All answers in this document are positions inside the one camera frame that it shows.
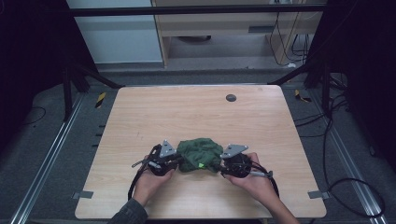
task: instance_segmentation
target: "wooden tabletop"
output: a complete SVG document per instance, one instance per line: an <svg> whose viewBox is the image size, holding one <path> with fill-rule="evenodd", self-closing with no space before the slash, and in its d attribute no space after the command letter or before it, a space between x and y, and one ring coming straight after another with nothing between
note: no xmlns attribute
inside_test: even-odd
<svg viewBox="0 0 396 224"><path fill-rule="evenodd" d="M236 101L228 102L233 94ZM131 165L164 139L211 138L227 147L247 145L274 172L280 198L296 217L324 217L321 199L282 90L278 86L167 86L119 90L97 149L78 218L111 218L127 202L138 167ZM220 174L207 170L181 173L148 202L149 218L263 218L261 204Z"/></svg>

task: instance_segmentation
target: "crumpled green cloth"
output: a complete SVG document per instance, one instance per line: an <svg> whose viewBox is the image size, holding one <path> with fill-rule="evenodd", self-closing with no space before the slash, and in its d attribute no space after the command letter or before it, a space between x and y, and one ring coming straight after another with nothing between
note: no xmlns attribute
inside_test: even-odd
<svg viewBox="0 0 396 224"><path fill-rule="evenodd" d="M177 146L177 153L184 158L184 161L178 166L178 169L183 173L198 169L207 169L217 173L222 152L222 146L210 138L181 141Z"/></svg>

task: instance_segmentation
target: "person's right hand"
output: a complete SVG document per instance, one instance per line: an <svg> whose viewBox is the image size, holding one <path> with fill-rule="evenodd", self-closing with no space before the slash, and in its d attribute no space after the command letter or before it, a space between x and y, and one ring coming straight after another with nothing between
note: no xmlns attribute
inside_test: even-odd
<svg viewBox="0 0 396 224"><path fill-rule="evenodd" d="M257 162L260 164L257 153L252 152L247 154L247 156L253 161L253 163ZM245 178L238 178L232 175L224 175L224 177L232 184L246 190L251 197L261 203L268 204L267 201L271 202L272 200L277 199L277 195L268 178L257 175L248 175Z"/></svg>
<svg viewBox="0 0 396 224"><path fill-rule="evenodd" d="M259 162L255 152L247 154L254 162ZM264 205L278 223L299 223L291 211L277 197L276 192L267 177L248 175L245 178L238 178L232 175L224 175L232 184L246 190L251 197Z"/></svg>

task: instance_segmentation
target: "dark sleeve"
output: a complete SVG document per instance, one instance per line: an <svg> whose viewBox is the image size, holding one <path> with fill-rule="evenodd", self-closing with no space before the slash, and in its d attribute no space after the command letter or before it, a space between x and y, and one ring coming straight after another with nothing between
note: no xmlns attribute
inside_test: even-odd
<svg viewBox="0 0 396 224"><path fill-rule="evenodd" d="M148 218L145 208L135 199L131 199L114 215L108 224L143 224Z"/></svg>

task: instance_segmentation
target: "aluminum rail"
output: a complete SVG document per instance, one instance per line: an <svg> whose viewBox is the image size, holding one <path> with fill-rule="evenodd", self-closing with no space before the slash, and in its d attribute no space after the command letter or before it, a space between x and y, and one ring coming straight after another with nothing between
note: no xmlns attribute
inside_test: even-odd
<svg viewBox="0 0 396 224"><path fill-rule="evenodd" d="M29 217L30 212L32 211L33 206L35 205L35 201L40 194L40 191L44 187L44 184L47 180L48 175L50 174L51 168L58 157L59 152L64 144L64 140L68 135L76 117L78 111L81 107L82 100L84 98L84 94L79 94L74 107L74 111L70 117L70 119L62 125L60 131L58 132L55 140L52 143L52 146L49 149L46 159L44 159L40 169L35 176L35 180L32 185L28 189L25 194L20 206L17 211L14 213L13 217L10 220L11 224L23 224L26 222Z"/></svg>
<svg viewBox="0 0 396 224"><path fill-rule="evenodd" d="M277 5L224 5L187 7L114 7L114 8L71 8L47 9L43 12L55 16L142 16L174 14L253 13L253 12L313 12L345 9L346 5L327 4L277 4Z"/></svg>
<svg viewBox="0 0 396 224"><path fill-rule="evenodd" d="M319 112L323 113L322 107L320 106L320 100L319 100L320 96L318 95L318 93L315 90L311 90L310 94ZM326 125L328 124L328 121L326 119L323 119L323 121L325 122ZM337 129L335 128L335 125L333 125L332 128L330 129L329 135L330 138L332 139L332 142L334 143L334 149L337 152L341 160L341 163L344 166L344 169L346 170L346 174L349 177L357 178L364 181L361 171L359 170L358 166L350 156L347 147L345 146L340 134L337 132ZM373 216L381 211L381 208L377 200L375 199L374 194L367 186L363 186L362 184L355 182L352 182L352 186L356 194L358 195L358 198L361 201L361 205L363 206L367 215ZM381 217L370 218L370 221L373 224L388 223L384 215L382 215Z"/></svg>

